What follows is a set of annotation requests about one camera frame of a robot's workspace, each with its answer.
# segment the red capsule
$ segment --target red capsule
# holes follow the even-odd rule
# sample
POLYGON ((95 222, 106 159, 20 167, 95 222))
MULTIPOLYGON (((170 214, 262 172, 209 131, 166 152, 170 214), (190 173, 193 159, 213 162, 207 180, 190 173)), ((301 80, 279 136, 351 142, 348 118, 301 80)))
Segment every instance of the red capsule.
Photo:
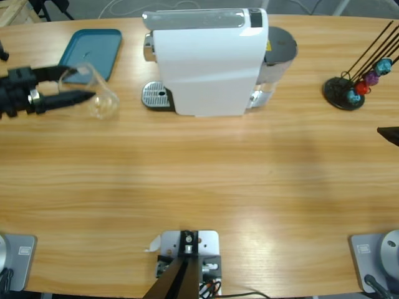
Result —
POLYGON ((355 84, 355 90, 358 95, 365 95, 369 93, 370 87, 364 81, 357 82, 355 84))

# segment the purple capsule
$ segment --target purple capsule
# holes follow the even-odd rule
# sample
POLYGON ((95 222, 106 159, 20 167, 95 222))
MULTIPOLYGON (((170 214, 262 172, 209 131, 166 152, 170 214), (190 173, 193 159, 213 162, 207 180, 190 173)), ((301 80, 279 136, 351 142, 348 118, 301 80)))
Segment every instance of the purple capsule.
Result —
POLYGON ((365 74, 363 78, 366 84, 370 86, 376 85, 380 80, 380 76, 378 76, 374 70, 367 72, 367 74, 365 74))

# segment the silver plate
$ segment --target silver plate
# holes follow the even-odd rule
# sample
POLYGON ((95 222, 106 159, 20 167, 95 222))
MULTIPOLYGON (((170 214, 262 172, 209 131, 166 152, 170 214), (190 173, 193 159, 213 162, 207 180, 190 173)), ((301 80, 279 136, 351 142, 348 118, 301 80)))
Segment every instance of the silver plate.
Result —
POLYGON ((170 108, 166 89, 162 82, 147 83, 142 92, 142 102, 148 108, 170 108))

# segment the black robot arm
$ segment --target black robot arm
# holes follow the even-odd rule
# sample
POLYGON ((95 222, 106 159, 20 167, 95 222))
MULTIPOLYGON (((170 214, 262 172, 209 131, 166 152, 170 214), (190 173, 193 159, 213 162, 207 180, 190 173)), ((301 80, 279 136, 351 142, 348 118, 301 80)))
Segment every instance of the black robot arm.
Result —
POLYGON ((20 67, 8 70, 8 76, 0 78, 0 118, 3 113, 6 113, 8 117, 16 117, 18 111, 23 110, 28 114, 41 114, 47 110, 82 103, 94 96, 94 92, 85 90, 60 92, 58 95, 50 96, 43 96, 37 91, 36 85, 39 82, 58 81, 61 75, 70 69, 70 67, 57 65, 41 69, 20 67))

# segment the clear plastic cup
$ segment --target clear plastic cup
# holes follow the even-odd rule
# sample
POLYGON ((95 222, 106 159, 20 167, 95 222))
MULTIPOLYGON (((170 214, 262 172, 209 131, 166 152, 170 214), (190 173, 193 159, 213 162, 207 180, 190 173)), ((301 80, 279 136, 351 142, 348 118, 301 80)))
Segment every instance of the clear plastic cup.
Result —
POLYGON ((95 92, 90 100, 81 105, 99 119, 111 118, 119 111, 119 98, 91 64, 79 64, 63 73, 58 89, 60 92, 77 89, 95 92))

